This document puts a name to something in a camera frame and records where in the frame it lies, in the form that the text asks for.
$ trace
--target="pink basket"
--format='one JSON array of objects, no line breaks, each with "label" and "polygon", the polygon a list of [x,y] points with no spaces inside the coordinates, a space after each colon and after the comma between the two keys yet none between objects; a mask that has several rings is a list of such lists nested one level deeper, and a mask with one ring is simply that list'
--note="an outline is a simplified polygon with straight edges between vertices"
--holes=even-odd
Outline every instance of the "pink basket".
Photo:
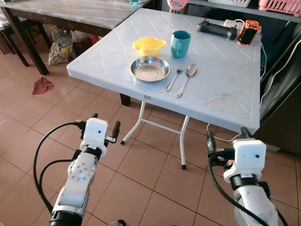
[{"label": "pink basket", "polygon": [[301,16],[301,0],[259,0],[258,9],[273,10]]}]

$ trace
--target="shelf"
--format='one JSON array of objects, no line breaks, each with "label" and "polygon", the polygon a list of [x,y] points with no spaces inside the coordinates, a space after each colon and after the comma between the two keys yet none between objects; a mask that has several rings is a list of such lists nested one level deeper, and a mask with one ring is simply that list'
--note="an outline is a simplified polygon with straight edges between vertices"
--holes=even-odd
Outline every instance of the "shelf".
[{"label": "shelf", "polygon": [[293,16],[293,14],[279,13],[279,12],[275,12],[275,11],[262,11],[262,10],[259,10],[257,8],[252,8],[252,7],[243,8],[243,7],[229,6],[229,5],[208,2],[207,0],[189,0],[188,3],[194,4],[194,5],[200,5],[200,6],[209,6],[209,7],[213,7],[213,8],[222,8],[222,9],[227,9],[227,10],[232,10],[232,11],[237,11],[237,12],[242,12],[242,13],[249,13],[249,14],[254,14],[254,15],[259,15],[259,16],[267,16],[267,17],[272,17],[272,18],[276,18],[279,20],[286,20],[286,21],[301,23],[301,17],[295,17],[295,16]]}]

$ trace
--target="red cloth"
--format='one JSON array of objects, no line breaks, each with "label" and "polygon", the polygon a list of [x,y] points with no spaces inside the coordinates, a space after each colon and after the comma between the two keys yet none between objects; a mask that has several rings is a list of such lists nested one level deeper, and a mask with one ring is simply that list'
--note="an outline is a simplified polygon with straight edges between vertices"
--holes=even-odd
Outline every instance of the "red cloth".
[{"label": "red cloth", "polygon": [[32,94],[34,94],[34,95],[36,95],[36,94],[44,94],[48,90],[51,90],[53,88],[54,88],[54,85],[52,84],[52,82],[50,82],[47,79],[45,79],[44,77],[42,77],[41,79],[37,80],[34,83]]}]

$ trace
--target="yellow bowl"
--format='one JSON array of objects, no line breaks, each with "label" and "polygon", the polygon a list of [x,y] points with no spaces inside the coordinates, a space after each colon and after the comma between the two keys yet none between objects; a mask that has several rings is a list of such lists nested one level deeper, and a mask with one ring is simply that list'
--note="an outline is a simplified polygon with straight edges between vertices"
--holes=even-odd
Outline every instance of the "yellow bowl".
[{"label": "yellow bowl", "polygon": [[166,45],[166,41],[154,37],[143,37],[133,42],[133,49],[139,50],[142,57],[157,56],[160,50]]}]

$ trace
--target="white metal table leg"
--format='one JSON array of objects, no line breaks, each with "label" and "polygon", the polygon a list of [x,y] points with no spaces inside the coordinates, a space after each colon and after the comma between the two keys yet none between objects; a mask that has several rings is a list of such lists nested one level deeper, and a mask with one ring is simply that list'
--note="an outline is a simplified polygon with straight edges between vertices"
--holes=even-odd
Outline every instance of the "white metal table leg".
[{"label": "white metal table leg", "polygon": [[123,140],[121,142],[122,145],[127,141],[127,139],[129,139],[129,137],[135,132],[135,130],[140,125],[141,119],[142,119],[143,113],[144,113],[144,108],[145,108],[145,102],[142,101],[138,121],[136,122],[134,127],[129,131],[129,133],[123,138]]},{"label": "white metal table leg", "polygon": [[185,152],[184,152],[184,133],[187,127],[187,123],[189,120],[189,116],[186,115],[182,130],[180,132],[180,150],[181,150],[181,161],[182,161],[182,169],[186,169],[186,162],[185,162]]}]

